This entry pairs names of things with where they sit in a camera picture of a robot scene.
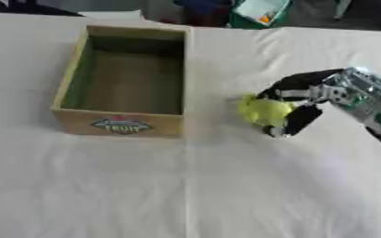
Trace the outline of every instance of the yellow object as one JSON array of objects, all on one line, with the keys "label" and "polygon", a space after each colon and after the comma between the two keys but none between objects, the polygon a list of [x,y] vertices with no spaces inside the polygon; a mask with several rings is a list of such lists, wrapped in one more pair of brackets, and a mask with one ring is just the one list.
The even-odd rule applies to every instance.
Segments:
[{"label": "yellow object", "polygon": [[264,23],[269,23],[269,22],[270,22],[270,19],[269,19],[268,16],[263,16],[263,17],[260,18],[260,21],[261,21],[261,22],[264,22]]},{"label": "yellow object", "polygon": [[295,108],[294,103],[256,99],[255,94],[244,96],[238,105],[239,113],[246,121],[260,126],[282,126],[284,117]]}]

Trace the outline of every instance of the white tablecloth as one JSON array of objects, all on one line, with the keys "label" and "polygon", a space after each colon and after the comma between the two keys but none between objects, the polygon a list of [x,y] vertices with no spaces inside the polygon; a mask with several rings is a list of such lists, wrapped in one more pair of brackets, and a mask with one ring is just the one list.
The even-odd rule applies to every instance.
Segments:
[{"label": "white tablecloth", "polygon": [[290,139],[234,107],[291,73],[381,73],[381,33],[193,29],[183,139],[67,135],[48,107],[91,22],[156,25],[0,15],[1,238],[381,237],[380,142],[330,105]]}]

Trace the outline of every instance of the wooden box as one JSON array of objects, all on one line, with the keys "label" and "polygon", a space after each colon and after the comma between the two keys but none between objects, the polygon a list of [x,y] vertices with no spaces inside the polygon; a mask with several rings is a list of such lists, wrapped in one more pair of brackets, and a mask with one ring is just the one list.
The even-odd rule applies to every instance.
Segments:
[{"label": "wooden box", "polygon": [[179,137],[186,32],[88,26],[52,111],[73,134]]}]

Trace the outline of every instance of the black glove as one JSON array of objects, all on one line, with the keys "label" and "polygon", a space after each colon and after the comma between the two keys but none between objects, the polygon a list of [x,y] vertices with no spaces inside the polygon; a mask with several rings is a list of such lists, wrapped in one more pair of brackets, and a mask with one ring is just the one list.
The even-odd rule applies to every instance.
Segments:
[{"label": "black glove", "polygon": [[[257,99],[275,99],[283,101],[300,101],[306,98],[284,98],[276,94],[276,90],[308,90],[311,86],[318,86],[323,80],[336,73],[341,73],[343,69],[327,70],[312,73],[298,73],[288,77],[284,77],[281,81],[274,84],[269,89],[257,95]],[[293,112],[286,116],[286,126],[283,133],[285,135],[294,136],[306,126],[315,121],[322,115],[322,110],[316,105],[303,105],[296,108]],[[272,135],[272,126],[264,127],[264,132]]]},{"label": "black glove", "polygon": [[[318,86],[323,83],[323,80],[336,73],[343,72],[343,69],[319,71],[312,73],[298,73],[284,77],[281,81],[275,83],[269,89],[257,95],[257,99],[275,99],[281,100],[276,95],[276,90],[307,90],[311,86]],[[284,98],[284,101],[299,101],[304,98]]]}]

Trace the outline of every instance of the box label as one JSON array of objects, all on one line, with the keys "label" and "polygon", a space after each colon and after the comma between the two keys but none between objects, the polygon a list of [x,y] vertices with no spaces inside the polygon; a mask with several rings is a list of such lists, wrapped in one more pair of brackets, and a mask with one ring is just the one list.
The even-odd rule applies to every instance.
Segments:
[{"label": "box label", "polygon": [[91,125],[120,135],[137,134],[138,132],[152,129],[151,126],[145,123],[128,120],[123,116],[115,116],[112,119],[101,119]]}]

